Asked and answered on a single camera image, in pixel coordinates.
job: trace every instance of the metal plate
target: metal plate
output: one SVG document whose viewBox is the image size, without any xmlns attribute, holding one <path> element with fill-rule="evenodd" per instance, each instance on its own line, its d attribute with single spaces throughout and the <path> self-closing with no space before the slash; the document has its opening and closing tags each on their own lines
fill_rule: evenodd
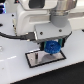
<svg viewBox="0 0 84 84">
<path fill-rule="evenodd" d="M 44 51 L 35 51 L 27 53 L 26 57 L 30 68 L 66 59 L 62 51 L 53 55 Z"/>
</svg>

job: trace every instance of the white platform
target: white platform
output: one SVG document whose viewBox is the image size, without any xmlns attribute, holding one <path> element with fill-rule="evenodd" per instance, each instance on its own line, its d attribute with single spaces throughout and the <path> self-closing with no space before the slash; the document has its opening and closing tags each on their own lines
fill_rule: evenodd
<svg viewBox="0 0 84 84">
<path fill-rule="evenodd" d="M 0 32 L 14 35 L 12 18 L 11 14 L 0 15 L 0 23 L 4 25 Z M 84 33 L 81 30 L 74 31 L 62 49 L 66 60 L 36 68 L 29 68 L 25 57 L 25 53 L 38 48 L 35 43 L 0 37 L 0 46 L 3 47 L 0 52 L 0 84 L 10 84 L 84 61 Z"/>
</svg>

